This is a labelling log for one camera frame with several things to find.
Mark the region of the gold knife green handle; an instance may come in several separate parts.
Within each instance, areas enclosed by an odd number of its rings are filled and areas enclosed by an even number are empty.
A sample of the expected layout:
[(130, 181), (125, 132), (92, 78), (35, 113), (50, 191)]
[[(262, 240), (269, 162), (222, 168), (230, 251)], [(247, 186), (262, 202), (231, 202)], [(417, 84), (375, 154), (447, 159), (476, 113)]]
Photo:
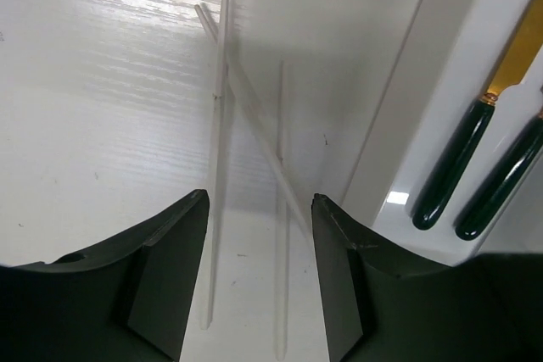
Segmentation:
[(504, 116), (516, 114), (525, 122), (457, 216), (455, 233), (464, 241), (485, 232), (542, 149), (542, 91), (529, 85), (512, 86), (509, 91), (520, 95), (506, 98)]
[(426, 231), (439, 220), (490, 123), (499, 96), (521, 82), (541, 47), (542, 0), (530, 0), (490, 84), (462, 118), (415, 202), (411, 221), (417, 229)]

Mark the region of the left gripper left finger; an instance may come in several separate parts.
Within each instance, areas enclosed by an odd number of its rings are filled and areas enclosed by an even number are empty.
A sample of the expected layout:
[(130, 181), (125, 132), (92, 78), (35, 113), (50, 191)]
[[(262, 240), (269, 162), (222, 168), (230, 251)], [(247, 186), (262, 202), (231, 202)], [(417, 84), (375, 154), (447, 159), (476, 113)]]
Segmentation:
[(209, 208), (197, 189), (50, 264), (4, 266), (2, 360), (179, 360)]

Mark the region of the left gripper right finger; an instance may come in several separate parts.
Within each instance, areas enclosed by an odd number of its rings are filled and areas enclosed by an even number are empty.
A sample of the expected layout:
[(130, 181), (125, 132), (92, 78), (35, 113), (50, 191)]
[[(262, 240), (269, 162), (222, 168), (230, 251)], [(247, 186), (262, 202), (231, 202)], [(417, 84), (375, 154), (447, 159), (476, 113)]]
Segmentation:
[(332, 361), (541, 360), (540, 254), (483, 253), (443, 265), (322, 194), (311, 221)]

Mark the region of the white chopstick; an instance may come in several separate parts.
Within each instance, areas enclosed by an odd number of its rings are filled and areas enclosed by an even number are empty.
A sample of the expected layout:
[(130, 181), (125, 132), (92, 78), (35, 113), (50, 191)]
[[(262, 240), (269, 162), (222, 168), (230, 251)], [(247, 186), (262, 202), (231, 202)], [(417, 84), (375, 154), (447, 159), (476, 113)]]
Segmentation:
[(207, 172), (207, 190), (210, 198), (210, 212), (207, 225), (206, 241), (202, 258), (203, 282), (202, 305), (199, 315), (200, 328), (207, 330), (213, 319), (213, 307), (216, 291), (216, 272), (218, 255), (218, 235), (221, 226), (220, 181), (221, 150), (224, 132), (224, 91), (227, 88), (227, 31), (229, 22), (230, 0), (221, 0), (218, 31), (216, 34), (216, 73), (213, 97), (213, 114), (210, 128), (210, 156)]
[[(196, 5), (194, 7), (204, 32), (213, 45), (216, 46), (216, 34), (218, 27), (214, 27), (211, 18), (206, 15), (204, 9)], [(239, 104), (247, 123), (259, 143), (264, 158), (271, 167), (273, 175), (276, 177), (277, 184), (286, 204), (291, 209), (294, 217), (298, 221), (299, 228), (306, 235), (311, 234), (309, 215), (302, 207), (298, 194), (294, 190), (294, 185), (288, 178), (288, 173), (276, 155), (276, 149), (271, 144), (271, 137), (265, 130), (263, 120), (260, 118), (264, 113), (263, 109), (257, 104), (250, 102), (250, 97), (255, 94), (254, 88), (249, 82), (244, 70), (238, 61), (227, 50), (227, 88), (232, 90), (235, 101)]]

